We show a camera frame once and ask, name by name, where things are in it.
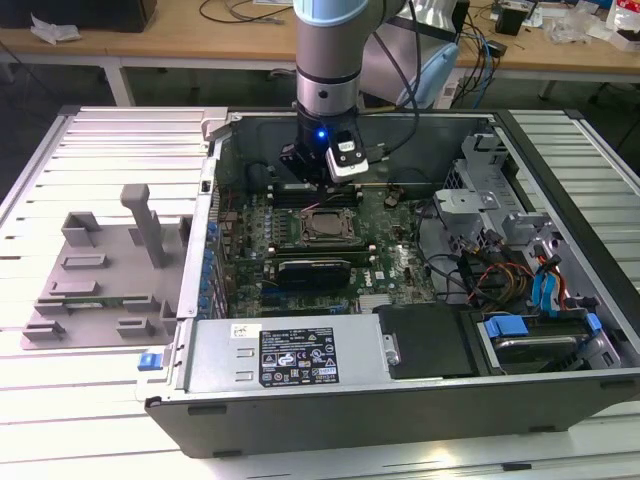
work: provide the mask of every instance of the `black plastic cover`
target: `black plastic cover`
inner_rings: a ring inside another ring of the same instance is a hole
[[[400,356],[393,379],[471,377],[477,368],[456,307],[446,303],[385,305],[378,309],[383,335]]]

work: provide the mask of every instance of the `blue clip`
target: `blue clip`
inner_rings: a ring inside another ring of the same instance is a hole
[[[162,370],[162,354],[161,353],[143,353],[140,355],[138,362],[139,372],[152,372],[154,370]]]
[[[602,323],[595,313],[587,313],[587,323],[594,335],[602,330]]]
[[[489,338],[515,337],[529,334],[524,319],[520,315],[495,315],[484,322]]]
[[[547,281],[544,284],[544,291],[542,292],[542,302],[540,308],[547,312],[550,316],[558,316],[558,312],[553,309],[551,298],[553,292],[556,289],[556,277],[553,275],[547,275]]]
[[[534,306],[540,305],[541,293],[542,293],[542,282],[544,281],[544,274],[538,273],[533,279],[533,288],[531,289],[531,301]]]

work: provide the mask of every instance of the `sticker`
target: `sticker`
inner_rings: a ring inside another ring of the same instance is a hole
[[[234,323],[231,325],[231,338],[258,338],[262,330],[262,325],[259,323]]]
[[[339,383],[333,328],[267,330],[258,335],[263,387]]]

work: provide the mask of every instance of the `side panel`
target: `side panel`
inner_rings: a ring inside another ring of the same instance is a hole
[[[561,431],[640,392],[629,375],[216,403],[147,401],[194,458]]]

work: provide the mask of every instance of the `screw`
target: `screw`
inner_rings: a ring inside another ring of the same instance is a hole
[[[400,357],[398,356],[398,354],[392,350],[387,350],[385,352],[386,357],[387,357],[387,363],[389,365],[398,365],[400,363]]]

